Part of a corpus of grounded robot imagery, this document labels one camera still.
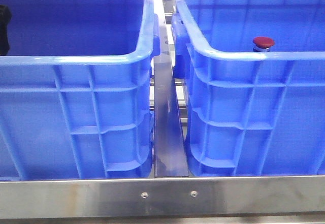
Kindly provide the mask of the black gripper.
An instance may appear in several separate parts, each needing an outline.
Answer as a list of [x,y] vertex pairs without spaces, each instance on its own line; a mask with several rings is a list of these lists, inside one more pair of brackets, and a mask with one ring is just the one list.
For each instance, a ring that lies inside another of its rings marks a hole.
[[7,55],[10,45],[7,34],[7,26],[12,18],[11,11],[8,6],[1,5],[1,56]]

